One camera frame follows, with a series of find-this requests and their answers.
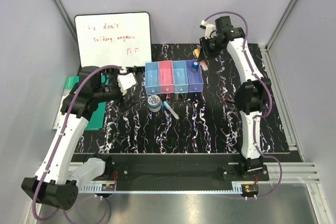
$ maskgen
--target pink plastic bin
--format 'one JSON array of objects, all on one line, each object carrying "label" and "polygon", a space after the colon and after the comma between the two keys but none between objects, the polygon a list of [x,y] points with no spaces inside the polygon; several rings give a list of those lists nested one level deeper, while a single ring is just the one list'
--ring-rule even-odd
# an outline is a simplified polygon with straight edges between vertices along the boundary
[{"label": "pink plastic bin", "polygon": [[160,91],[174,93],[173,64],[171,60],[159,61]]}]

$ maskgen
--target whiteboard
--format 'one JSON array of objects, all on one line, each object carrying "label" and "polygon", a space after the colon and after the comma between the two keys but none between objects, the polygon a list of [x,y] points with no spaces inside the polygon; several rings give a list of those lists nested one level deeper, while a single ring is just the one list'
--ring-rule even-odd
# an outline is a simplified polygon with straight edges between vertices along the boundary
[{"label": "whiteboard", "polygon": [[152,61],[146,12],[78,15],[75,24],[82,67],[142,67]]}]

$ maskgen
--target blue transparent container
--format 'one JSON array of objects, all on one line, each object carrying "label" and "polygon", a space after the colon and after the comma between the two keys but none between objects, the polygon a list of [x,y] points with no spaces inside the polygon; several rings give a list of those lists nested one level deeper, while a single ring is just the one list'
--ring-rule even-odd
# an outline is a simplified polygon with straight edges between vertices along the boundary
[{"label": "blue transparent container", "polygon": [[145,64],[145,89],[147,95],[160,94],[159,63]]},{"label": "blue transparent container", "polygon": [[185,60],[173,61],[174,93],[187,93],[189,89]]},{"label": "blue transparent container", "polygon": [[187,66],[187,74],[188,74],[188,81],[189,81],[189,89],[188,92],[202,92],[203,90],[203,78],[202,78],[202,71],[199,67],[196,72],[192,72],[191,68],[197,60],[186,60]]}]

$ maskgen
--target red wire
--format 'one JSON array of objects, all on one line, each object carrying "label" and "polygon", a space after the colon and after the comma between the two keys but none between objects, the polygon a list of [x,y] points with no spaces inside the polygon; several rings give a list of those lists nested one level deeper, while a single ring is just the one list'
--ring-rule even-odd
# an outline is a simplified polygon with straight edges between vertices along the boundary
[{"label": "red wire", "polygon": [[117,185],[117,179],[118,179],[118,172],[115,171],[113,172],[113,177],[114,177],[114,187]]},{"label": "red wire", "polygon": [[232,104],[236,104],[235,101],[232,101],[232,100],[229,100],[229,99],[226,99],[226,98],[223,98],[223,101],[228,102],[228,103],[232,103]]},{"label": "red wire", "polygon": [[256,185],[258,183],[258,174],[256,175],[256,181],[254,182],[254,185]]}]

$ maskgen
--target marker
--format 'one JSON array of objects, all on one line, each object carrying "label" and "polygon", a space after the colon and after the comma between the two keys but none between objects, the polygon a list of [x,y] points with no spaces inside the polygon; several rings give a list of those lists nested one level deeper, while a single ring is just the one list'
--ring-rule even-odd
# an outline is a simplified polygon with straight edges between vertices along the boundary
[{"label": "marker", "polygon": [[[197,59],[199,58],[200,53],[198,49],[194,50],[194,55],[196,56]],[[201,65],[203,71],[208,71],[208,66],[206,65],[204,60],[201,60],[199,65]]]},{"label": "marker", "polygon": [[161,108],[162,108],[162,111],[164,112],[164,114],[166,115],[167,122],[170,122],[170,116],[166,112],[166,109],[164,108],[162,101],[161,101]]},{"label": "marker", "polygon": [[175,113],[175,111],[170,107],[169,103],[163,102],[163,105],[172,113],[176,120],[180,119],[179,116]]}]

